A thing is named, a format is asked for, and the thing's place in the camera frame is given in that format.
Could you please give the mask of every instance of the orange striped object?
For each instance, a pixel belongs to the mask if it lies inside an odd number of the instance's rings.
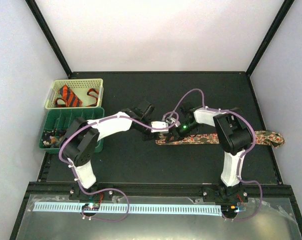
[[[87,95],[96,99],[94,104],[88,105],[87,107],[95,107],[98,103],[98,97],[91,95],[94,92],[99,95],[99,92],[94,88],[90,88],[87,91]],[[62,97],[59,97],[55,100],[55,105],[58,108],[71,108],[71,107],[82,107],[82,101],[75,95],[75,93],[67,86],[64,85],[60,88],[59,93]],[[58,104],[58,100],[62,100],[64,104]]]

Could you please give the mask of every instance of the camouflage fabric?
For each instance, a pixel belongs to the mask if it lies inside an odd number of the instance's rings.
[[[275,131],[255,131],[256,144],[269,145],[278,148],[285,144],[284,137]],[[194,137],[188,136],[180,141],[166,143],[166,137],[161,135],[159,140],[155,140],[158,145],[182,145],[182,144],[218,144],[219,139],[216,133],[198,134]]]

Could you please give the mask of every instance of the red wire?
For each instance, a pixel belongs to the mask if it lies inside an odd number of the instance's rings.
[[[244,202],[243,202],[242,198],[240,197],[240,195],[237,194],[236,196],[237,196],[237,198],[240,200],[240,202],[244,204]]]
[[[99,201],[99,204],[101,204],[102,200],[103,200],[103,193],[100,192],[100,201]]]

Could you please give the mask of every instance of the green basket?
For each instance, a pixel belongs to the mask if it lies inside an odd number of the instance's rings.
[[[78,108],[78,109],[52,109],[47,113],[45,124],[42,130],[52,131],[67,130],[73,120],[79,117],[85,120],[101,119],[105,116],[105,110],[102,107],[95,108]],[[39,140],[39,147],[49,154],[58,154],[60,148],[46,148],[42,142],[42,134]],[[94,152],[99,153],[103,149],[103,139],[96,143]]]

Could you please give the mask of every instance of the white plastic bracket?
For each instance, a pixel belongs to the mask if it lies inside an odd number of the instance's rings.
[[[169,126],[165,121],[153,121],[153,122],[151,122],[151,126],[155,129],[161,129],[161,130],[151,129],[151,133],[168,133],[169,132],[168,129],[164,129]]]
[[[240,157],[245,150],[239,151],[235,156],[233,156],[231,153],[224,152],[224,165],[223,165],[223,172],[221,174],[221,180],[224,182],[224,184],[227,187],[232,187],[234,185],[237,185],[241,178],[241,171],[243,166],[243,160],[245,158],[245,155]],[[239,173],[237,175],[237,167],[238,163],[240,163]]]
[[[110,118],[112,116],[116,116],[116,117],[102,121],[103,119]],[[131,128],[132,120],[123,118],[121,116],[129,117],[129,115],[126,114],[125,112],[119,111],[114,115],[107,116],[101,119],[88,120],[87,123],[88,124],[97,123],[93,125],[92,128],[98,129],[99,131],[98,141],[99,141],[112,134],[128,131]]]
[[[221,109],[219,109],[219,112],[215,112],[215,111],[208,110],[207,106],[205,108],[201,107],[201,108],[195,110],[194,113],[193,113],[195,121],[198,124],[207,124],[207,125],[210,125],[212,127],[215,127],[216,125],[215,125],[215,122],[213,120],[213,117],[216,116],[216,115],[225,113],[225,112],[220,112],[220,110]]]
[[[90,188],[97,181],[96,176],[94,175],[92,170],[91,160],[88,161],[86,164],[78,167],[74,165],[73,161],[70,158],[68,158],[68,161],[71,163],[71,167],[74,167],[75,173],[78,177],[74,180],[79,180],[84,188]]]

